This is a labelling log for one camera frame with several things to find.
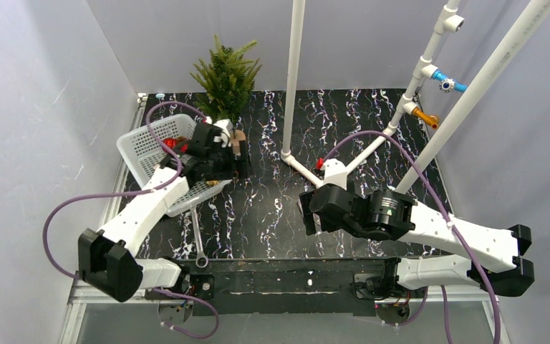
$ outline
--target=metal wrench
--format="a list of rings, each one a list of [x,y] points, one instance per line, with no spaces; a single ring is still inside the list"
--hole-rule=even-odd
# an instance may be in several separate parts
[[[195,249],[197,251],[197,258],[195,264],[197,267],[204,268],[208,266],[208,258],[203,253],[203,242],[201,241],[201,231],[199,230],[199,218],[197,217],[197,206],[190,208],[190,217],[193,220],[193,233],[195,234]]]

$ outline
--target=red object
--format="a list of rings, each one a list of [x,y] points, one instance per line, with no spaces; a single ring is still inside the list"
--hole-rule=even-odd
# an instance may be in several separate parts
[[[178,142],[176,142],[173,138],[166,138],[163,140],[163,143],[165,143],[165,145],[169,148],[174,148]]]

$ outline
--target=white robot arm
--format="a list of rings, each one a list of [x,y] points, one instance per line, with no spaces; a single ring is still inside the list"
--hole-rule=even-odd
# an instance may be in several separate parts
[[[520,296],[534,282],[534,266],[522,256],[531,245],[531,230],[522,225],[493,229],[442,214],[391,190],[375,191],[366,198],[347,185],[346,168],[336,159],[323,166],[324,185],[300,195],[307,234],[343,229],[354,237],[415,242],[442,249],[451,255],[395,259],[387,270],[365,287],[363,295],[379,298],[400,287],[416,290],[429,285],[474,285],[484,289],[467,251],[452,233],[454,224],[487,270],[497,295]]]
[[[78,240],[79,275],[120,302],[138,289],[175,287],[185,274],[174,259],[135,259],[144,238],[163,214],[197,181],[222,181],[251,174],[245,142],[233,153],[228,141],[229,120],[211,125],[198,123],[193,137],[172,147],[182,162],[182,173],[162,189],[156,186],[176,175],[176,162],[166,157],[144,186],[152,190],[135,197],[115,218],[98,231],[86,229]]]

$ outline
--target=white pvc pipe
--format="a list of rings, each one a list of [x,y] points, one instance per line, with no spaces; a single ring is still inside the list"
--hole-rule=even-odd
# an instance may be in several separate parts
[[[550,0],[530,1],[418,156],[416,163],[421,171],[425,170],[439,153],[450,136],[465,120],[469,112],[476,106],[488,88],[505,70],[509,62],[524,46],[528,38],[539,28],[549,13]],[[410,169],[395,190],[405,194],[417,178],[418,174]]]
[[[281,159],[290,165],[293,169],[298,171],[303,177],[305,177],[308,181],[313,183],[315,185],[315,188],[320,188],[322,185],[324,185],[324,182],[319,179],[319,177],[315,176],[311,171],[309,171],[306,167],[304,167],[298,160],[295,159],[292,155],[287,156],[281,156]]]
[[[284,142],[281,158],[290,155],[292,122],[294,121],[294,105],[296,104],[296,81],[298,79],[298,63],[300,60],[300,43],[302,39],[302,23],[304,20],[305,0],[294,0],[292,5],[292,26],[290,29],[290,53],[288,57],[288,85],[286,86],[286,112],[284,117]]]
[[[408,87],[406,88],[404,95],[401,97],[399,103],[397,104],[397,107],[395,108],[395,113],[393,114],[393,118],[391,119],[389,124],[387,124],[387,127],[383,130],[383,133],[391,136],[397,130],[397,126],[400,124],[400,120],[405,113],[403,109],[404,104],[412,100],[412,98],[414,97],[414,93],[416,92],[416,89],[418,88],[420,83],[423,81],[423,76],[420,74],[420,69],[424,65],[431,63],[433,54],[435,54],[436,49],[440,45],[443,32],[444,32],[442,29],[443,20],[445,18],[444,13],[446,12],[456,13],[459,2],[460,0],[450,0],[444,6],[442,13],[438,17],[438,21],[435,23],[435,27],[433,28],[433,34],[429,39],[429,43],[427,43],[425,52],[423,52],[423,55],[420,57],[420,59],[416,63],[415,71],[412,73],[412,79],[410,79],[410,83],[408,84]],[[375,150],[377,150],[378,147],[382,145],[383,142],[385,142],[385,139],[383,137],[378,137],[374,142],[370,143],[370,145],[367,146],[363,152],[361,152],[355,159],[353,159],[353,161],[349,163],[349,165],[347,165],[347,173],[351,173],[354,169],[356,169],[356,167],[361,165],[368,156],[374,153]]]
[[[458,4],[460,3],[460,0],[449,0],[446,4],[446,7],[449,9],[458,9]]]

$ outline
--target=black marble surface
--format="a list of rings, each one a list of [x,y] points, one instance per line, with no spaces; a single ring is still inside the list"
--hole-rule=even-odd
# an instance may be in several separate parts
[[[359,130],[383,130],[392,117],[403,90],[309,90],[298,91],[294,111],[291,151],[298,161],[313,168],[319,157],[338,140]],[[193,105],[195,95],[166,94],[164,100]],[[150,95],[146,109],[159,102]],[[338,231],[306,236],[296,200],[312,185],[279,158],[284,127],[285,92],[255,92],[241,113],[238,129],[249,142],[254,176],[234,181],[223,192],[198,207],[203,245],[209,258],[339,258],[437,255],[441,252],[420,244],[376,242],[358,239]],[[179,107],[164,107],[153,120],[176,113]],[[423,124],[405,115],[395,136],[417,156],[426,142]],[[349,163],[373,137],[358,138],[342,147],[337,158]],[[409,164],[389,143],[381,145],[367,163],[352,174],[362,195],[376,188],[397,185]],[[427,176],[444,204],[443,191],[435,164]],[[137,190],[133,177],[127,177],[127,190]],[[428,206],[435,207],[420,182],[409,192]],[[190,214],[164,217],[145,239],[139,258],[195,256]]]

